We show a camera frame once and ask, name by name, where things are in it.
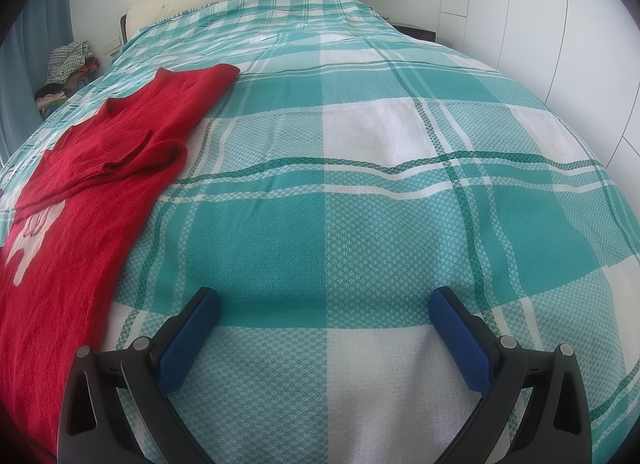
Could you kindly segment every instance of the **teal and white checkered blanket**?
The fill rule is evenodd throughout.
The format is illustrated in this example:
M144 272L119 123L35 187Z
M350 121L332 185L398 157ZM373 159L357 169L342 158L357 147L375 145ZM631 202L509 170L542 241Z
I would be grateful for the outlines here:
M2 238L66 128L159 67L220 62L242 73L130 253L105 348L213 287L221 326L171 400L216 462L432 462L478 400L427 314L449 285L496 333L574 347L605 462L640 414L638 221L530 92L357 1L229 0L143 28L6 164Z

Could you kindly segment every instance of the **curtain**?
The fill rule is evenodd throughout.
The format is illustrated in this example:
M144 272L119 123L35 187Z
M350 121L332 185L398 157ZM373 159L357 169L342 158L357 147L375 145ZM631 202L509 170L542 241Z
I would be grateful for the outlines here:
M73 41L69 0L29 0L0 46L0 158L4 163L42 125L33 95L49 54Z

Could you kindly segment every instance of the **pile of clothes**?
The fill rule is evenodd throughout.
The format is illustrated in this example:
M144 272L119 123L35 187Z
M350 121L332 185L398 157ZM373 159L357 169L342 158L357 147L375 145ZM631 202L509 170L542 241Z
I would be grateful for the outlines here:
M76 91L88 85L98 67L100 63L86 40L55 48L49 56L47 83L34 95L42 118L48 118Z

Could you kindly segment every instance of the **dark bedside table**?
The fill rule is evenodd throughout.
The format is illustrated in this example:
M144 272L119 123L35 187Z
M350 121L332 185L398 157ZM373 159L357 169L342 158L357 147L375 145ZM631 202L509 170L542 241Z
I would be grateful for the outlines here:
M427 42L436 41L436 33L433 31L427 31L421 28L414 28L413 26L406 26L404 24L396 24L389 22L393 27L400 31L403 35L407 35L418 40L425 40Z

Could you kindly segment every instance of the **red sweater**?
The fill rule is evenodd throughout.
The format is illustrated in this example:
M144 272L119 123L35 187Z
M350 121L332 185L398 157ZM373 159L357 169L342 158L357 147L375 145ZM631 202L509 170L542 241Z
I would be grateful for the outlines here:
M184 166L190 131L238 72L159 69L69 128L20 194L0 251L0 399L54 454L74 353L100 348L129 250Z

